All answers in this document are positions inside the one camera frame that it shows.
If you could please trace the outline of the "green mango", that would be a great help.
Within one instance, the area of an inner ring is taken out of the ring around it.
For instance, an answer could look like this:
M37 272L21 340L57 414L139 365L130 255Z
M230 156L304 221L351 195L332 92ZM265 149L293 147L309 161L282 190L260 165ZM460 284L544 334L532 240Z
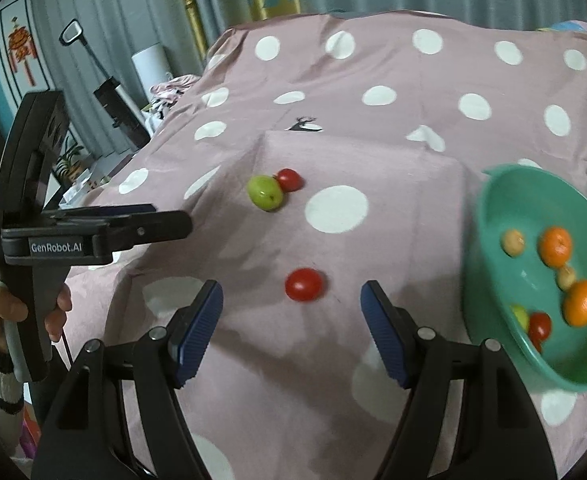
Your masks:
M512 304L510 306L510 311L514 315L521 329L526 333L530 326L530 317L527 309L520 304Z
M266 174L253 176L246 184L246 192L251 202L264 211L278 209L284 203L284 192L278 181Z

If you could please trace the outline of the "orange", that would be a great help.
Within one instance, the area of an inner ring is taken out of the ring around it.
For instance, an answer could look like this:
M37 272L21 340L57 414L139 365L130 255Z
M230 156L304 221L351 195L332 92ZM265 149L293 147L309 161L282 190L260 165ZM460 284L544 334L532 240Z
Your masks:
M561 226L550 226L539 238L537 251L545 266L559 269L571 258L573 243L570 233Z
M567 290L563 318L572 327L587 326L587 280L576 281Z

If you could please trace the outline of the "small yellow fruit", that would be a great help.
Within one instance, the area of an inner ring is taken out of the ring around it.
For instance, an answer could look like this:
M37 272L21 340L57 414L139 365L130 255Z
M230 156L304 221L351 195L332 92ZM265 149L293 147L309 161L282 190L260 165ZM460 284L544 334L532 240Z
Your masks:
M571 289L571 286L577 281L577 272L575 272L572 266L565 264L559 268L556 272L556 283L558 287L566 292Z
M525 251L527 242L522 232L516 229L509 229L501 236L501 246L507 256L517 258Z

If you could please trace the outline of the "black stick vacuum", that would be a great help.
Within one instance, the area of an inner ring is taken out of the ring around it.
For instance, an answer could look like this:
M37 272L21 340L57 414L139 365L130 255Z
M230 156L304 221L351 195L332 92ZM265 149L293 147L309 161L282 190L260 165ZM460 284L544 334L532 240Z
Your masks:
M59 42L63 47L69 47L76 42L84 47L89 58L104 77L103 83L94 91L94 96L110 116L112 126L120 129L137 150L146 146L150 142L151 136L144 125L144 117L142 117L140 109L121 82L115 76L110 75L99 61L94 50L88 44L82 25L76 18L73 18L62 30Z

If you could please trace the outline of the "pile of clothes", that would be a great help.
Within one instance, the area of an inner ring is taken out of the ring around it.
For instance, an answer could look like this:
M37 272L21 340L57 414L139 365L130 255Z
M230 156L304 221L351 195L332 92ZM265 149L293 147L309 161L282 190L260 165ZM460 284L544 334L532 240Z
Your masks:
M163 119L177 101L199 80L200 76L189 74L154 84L149 89L149 103L142 110Z

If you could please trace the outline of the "small red tomato far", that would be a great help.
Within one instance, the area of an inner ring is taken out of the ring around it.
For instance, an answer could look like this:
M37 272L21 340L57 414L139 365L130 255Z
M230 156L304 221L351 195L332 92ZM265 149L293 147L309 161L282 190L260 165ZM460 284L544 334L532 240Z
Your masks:
M279 170L274 178L285 193L299 191L304 186L304 179L291 168Z

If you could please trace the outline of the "green plastic bowl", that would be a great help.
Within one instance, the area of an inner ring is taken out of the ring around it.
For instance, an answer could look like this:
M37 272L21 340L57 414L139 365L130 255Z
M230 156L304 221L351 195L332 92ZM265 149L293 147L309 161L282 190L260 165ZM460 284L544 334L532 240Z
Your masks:
M502 165L487 170L472 216L465 255L463 319L472 342L497 340L532 392L552 388L587 391L587 326L563 318L563 291L555 271L542 262L537 243L550 226L566 229L573 241L570 265L587 278L587 198L545 170ZM522 232L525 251L510 258L501 246L509 229ZM510 311L512 304L545 312L553 330L536 351Z

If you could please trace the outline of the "white cylindrical appliance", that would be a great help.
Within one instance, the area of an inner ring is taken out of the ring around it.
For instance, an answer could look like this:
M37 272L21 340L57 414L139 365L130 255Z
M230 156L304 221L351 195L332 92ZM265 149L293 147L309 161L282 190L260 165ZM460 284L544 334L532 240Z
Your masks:
M162 44L138 51L132 56L132 61L144 93L151 98L151 88L173 78L173 70L168 62Z

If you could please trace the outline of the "pink polka dot tablecloth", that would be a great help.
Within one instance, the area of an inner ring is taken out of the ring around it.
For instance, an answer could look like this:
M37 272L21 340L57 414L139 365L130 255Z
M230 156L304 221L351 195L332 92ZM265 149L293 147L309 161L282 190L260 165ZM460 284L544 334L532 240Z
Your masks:
M484 170L543 168L587 192L587 34L393 12L229 29L197 84L92 205L184 209L186 240L72 271L68 348L129 342L209 278L224 311L178 398L217 479L369 479L404 408L359 307L378 281L447 338ZM278 209L246 184L291 168ZM321 272L291 300L287 276Z

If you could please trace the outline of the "colourful cloth pile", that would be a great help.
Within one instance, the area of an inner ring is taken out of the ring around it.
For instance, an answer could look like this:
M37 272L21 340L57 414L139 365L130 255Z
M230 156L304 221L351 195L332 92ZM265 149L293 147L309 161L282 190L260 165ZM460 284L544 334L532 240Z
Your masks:
M538 32L584 32L587 34L587 22L569 20L539 27Z

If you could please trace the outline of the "red wall ornament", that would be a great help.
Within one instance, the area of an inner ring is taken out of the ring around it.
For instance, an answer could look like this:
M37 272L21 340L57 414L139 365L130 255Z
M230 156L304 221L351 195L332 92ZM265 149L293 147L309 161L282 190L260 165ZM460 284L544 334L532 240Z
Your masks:
M23 65L28 84L35 87L36 81L28 65L28 58L38 58L33 36L26 26L19 24L16 16L11 19L11 23L12 31L8 35L9 65L14 74L19 71L19 66Z

